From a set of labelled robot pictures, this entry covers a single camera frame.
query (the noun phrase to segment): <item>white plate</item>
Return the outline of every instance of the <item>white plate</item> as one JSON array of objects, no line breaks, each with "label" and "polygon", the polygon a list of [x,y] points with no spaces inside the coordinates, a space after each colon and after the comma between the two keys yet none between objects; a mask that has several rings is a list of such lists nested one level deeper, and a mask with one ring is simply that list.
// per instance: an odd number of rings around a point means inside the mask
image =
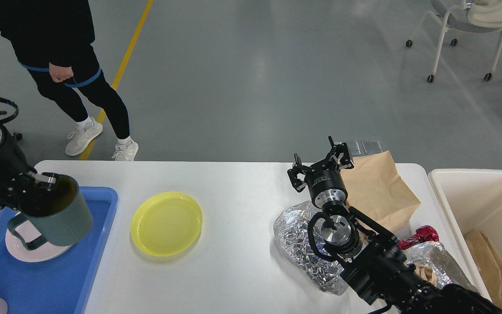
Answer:
[{"label": "white plate", "polygon": [[[36,229],[36,227],[34,227],[34,225],[32,225],[32,223],[28,220],[20,224],[20,226],[18,226],[15,230],[22,235],[24,240],[27,242],[30,242],[40,236],[40,231],[38,231],[38,229]],[[10,234],[9,230],[5,233],[5,246],[14,258],[28,263],[43,262],[45,260],[56,258],[71,247],[71,245],[57,246],[46,242],[36,250],[29,251],[24,248],[22,242],[20,242],[17,237]]]}]

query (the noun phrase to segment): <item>person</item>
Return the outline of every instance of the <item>person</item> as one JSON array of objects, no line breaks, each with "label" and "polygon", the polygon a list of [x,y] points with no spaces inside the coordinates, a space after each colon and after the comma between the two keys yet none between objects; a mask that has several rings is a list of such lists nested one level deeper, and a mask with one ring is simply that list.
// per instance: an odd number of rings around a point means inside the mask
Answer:
[{"label": "person", "polygon": [[103,129],[88,115],[76,88],[104,109],[117,136],[112,158],[134,160],[139,145],[131,139],[127,107],[106,82],[92,47],[95,34],[88,0],[0,0],[0,32],[10,40],[40,95],[76,122],[67,155],[80,155]]}]

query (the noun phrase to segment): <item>hand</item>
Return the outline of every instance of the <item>hand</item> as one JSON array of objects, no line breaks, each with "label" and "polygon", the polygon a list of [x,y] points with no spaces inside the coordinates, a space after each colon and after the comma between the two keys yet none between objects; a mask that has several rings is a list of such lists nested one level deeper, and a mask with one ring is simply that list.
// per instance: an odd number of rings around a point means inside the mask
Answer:
[{"label": "hand", "polygon": [[61,83],[64,80],[73,77],[73,69],[71,66],[64,68],[50,63],[50,76],[55,83]]}]

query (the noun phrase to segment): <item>yellow floor line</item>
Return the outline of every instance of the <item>yellow floor line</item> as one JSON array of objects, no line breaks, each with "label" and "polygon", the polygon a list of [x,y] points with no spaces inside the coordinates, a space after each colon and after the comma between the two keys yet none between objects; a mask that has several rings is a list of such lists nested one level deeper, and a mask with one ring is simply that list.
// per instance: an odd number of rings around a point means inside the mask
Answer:
[{"label": "yellow floor line", "polygon": [[[146,17],[148,15],[148,11],[150,11],[150,8],[152,6],[153,0],[148,0],[147,4],[145,6],[145,10],[143,11],[143,14],[141,15],[141,19],[139,20],[139,24],[137,24],[137,28],[135,28],[135,32],[133,33],[133,37],[131,37],[131,42],[129,43],[129,46],[127,47],[127,51],[125,52],[125,55],[123,56],[123,60],[121,61],[121,64],[119,66],[119,69],[117,70],[117,73],[115,74],[115,79],[113,80],[112,83],[112,88],[117,89],[119,86],[119,82],[121,81],[121,77],[123,77],[123,73],[125,72],[125,68],[127,67],[127,63],[129,62],[129,59],[131,59],[131,54],[133,53],[133,49],[135,48],[135,45],[137,44],[137,39],[139,38],[139,34],[141,33],[141,29],[143,28],[143,25],[145,24]],[[99,123],[102,123],[104,119],[106,118],[106,113],[104,110],[100,110],[100,113],[98,114],[98,117],[96,118],[96,121]],[[88,144],[88,147],[80,154],[79,160],[87,160],[88,157],[90,156],[90,151],[92,151],[92,146],[94,145],[94,140],[90,141]]]}]

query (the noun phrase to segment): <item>blue tray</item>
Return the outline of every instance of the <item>blue tray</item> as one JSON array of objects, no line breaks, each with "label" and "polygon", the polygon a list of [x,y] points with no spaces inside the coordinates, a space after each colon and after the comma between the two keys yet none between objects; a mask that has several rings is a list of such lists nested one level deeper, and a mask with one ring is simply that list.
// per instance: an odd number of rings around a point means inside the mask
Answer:
[{"label": "blue tray", "polygon": [[80,187],[92,213],[92,229],[57,258],[21,262],[5,246],[7,221],[16,212],[0,210],[0,298],[8,314],[81,314],[84,312],[117,208],[117,192]]}]

